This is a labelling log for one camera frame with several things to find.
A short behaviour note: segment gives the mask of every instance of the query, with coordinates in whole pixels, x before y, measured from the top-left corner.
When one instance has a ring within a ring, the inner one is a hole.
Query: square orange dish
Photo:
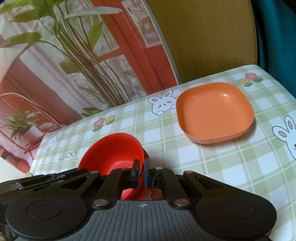
[[[254,110],[241,90],[228,83],[211,83],[186,90],[177,99],[177,118],[186,136],[200,144],[244,134]]]

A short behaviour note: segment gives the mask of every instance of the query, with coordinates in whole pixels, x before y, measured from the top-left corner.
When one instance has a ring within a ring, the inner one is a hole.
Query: crosshair symbol
[[[141,203],[141,204],[138,205],[138,206],[140,206],[141,208],[145,208],[145,207],[147,207],[147,206],[149,206],[149,205],[147,205],[146,203]]]

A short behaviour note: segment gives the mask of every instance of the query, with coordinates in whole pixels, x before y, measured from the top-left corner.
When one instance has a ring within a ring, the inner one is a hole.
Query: green and white plaid pattern
[[[251,80],[251,86],[244,86],[239,80],[245,78],[246,73],[255,73],[263,81]],[[147,96],[45,135],[31,172],[37,175],[75,168],[87,149],[100,138],[114,132],[129,133],[141,142],[153,166],[170,168],[176,174],[193,170],[270,200],[278,213],[271,239],[295,240],[296,160],[286,143],[272,132],[273,126],[286,128],[286,115],[296,121],[295,98],[256,65],[200,78],[171,90],[173,96],[178,97],[188,88],[212,82],[237,86],[253,106],[255,121],[243,136],[210,145],[193,143],[180,129],[176,110],[156,116]],[[162,96],[164,92],[152,96]],[[93,132],[94,122],[110,115],[115,115],[115,122],[110,125],[104,122],[100,130]],[[57,141],[47,150],[53,134]]]

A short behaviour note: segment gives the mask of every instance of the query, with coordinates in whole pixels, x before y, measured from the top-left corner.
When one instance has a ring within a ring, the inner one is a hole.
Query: bunny ear
[[[159,98],[158,96],[153,96],[153,97],[150,97],[150,98],[148,99],[148,102],[149,102],[150,104],[154,104],[154,103],[156,103],[158,100],[160,100],[160,98]]]
[[[169,91],[167,91],[167,92],[165,92],[165,93],[163,94],[162,98],[163,98],[163,97],[171,96],[172,94],[173,94],[173,91],[172,91],[172,90],[169,90]]]
[[[285,141],[287,142],[287,138],[288,138],[288,134],[289,132],[287,132],[284,128],[281,128],[279,126],[274,126],[272,128],[272,132],[274,133],[274,135],[279,138],[281,141]]]
[[[295,122],[292,120],[290,116],[286,115],[285,123],[286,127],[288,128],[288,131],[295,129]]]

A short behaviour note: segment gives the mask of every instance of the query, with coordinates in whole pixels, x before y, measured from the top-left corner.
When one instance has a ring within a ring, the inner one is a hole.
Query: yellow flower
[[[110,115],[108,116],[108,118],[106,119],[106,122],[110,122],[112,120],[114,120],[115,115]]]
[[[243,83],[244,85],[250,83],[250,81],[249,81],[248,79],[244,79],[244,78],[241,79],[239,82],[240,82],[240,83]]]

